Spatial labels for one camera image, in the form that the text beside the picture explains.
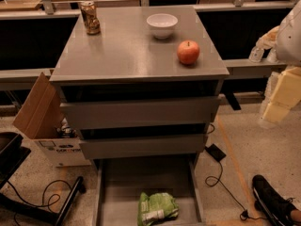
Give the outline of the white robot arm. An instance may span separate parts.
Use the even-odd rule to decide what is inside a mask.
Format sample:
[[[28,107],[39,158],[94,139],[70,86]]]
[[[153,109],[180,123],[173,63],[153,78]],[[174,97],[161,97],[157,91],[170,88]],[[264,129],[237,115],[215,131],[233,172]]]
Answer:
[[[279,26],[260,37],[256,46],[265,50],[275,48],[277,60],[287,65],[262,113],[264,121],[277,124],[301,101],[301,1]]]

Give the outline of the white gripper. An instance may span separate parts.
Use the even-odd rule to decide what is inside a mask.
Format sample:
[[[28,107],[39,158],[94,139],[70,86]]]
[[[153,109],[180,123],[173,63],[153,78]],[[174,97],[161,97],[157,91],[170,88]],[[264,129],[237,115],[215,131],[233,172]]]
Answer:
[[[261,36],[256,46],[268,50],[271,49],[277,40],[279,26],[276,26]],[[263,112],[262,118],[271,123],[282,121],[301,101],[301,68],[289,67],[278,77],[277,85],[272,93],[271,102]]]

